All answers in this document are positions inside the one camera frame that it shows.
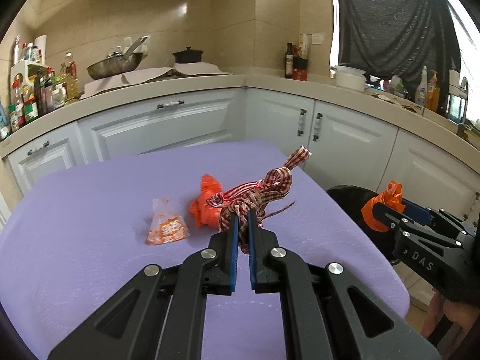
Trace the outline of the person right hand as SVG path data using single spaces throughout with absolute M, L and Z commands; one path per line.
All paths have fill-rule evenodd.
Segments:
M 450 321 L 460 326 L 459 332 L 450 346 L 446 350 L 444 357 L 448 353 L 453 353 L 458 348 L 465 336 L 470 332 L 477 318 L 479 317 L 479 308 L 461 302 L 452 302 L 442 300 L 440 293 L 433 289 L 434 295 L 430 300 L 429 309 L 425 317 L 425 322 L 421 329 L 421 335 L 428 338 L 437 326 L 437 319 L 441 314 Z

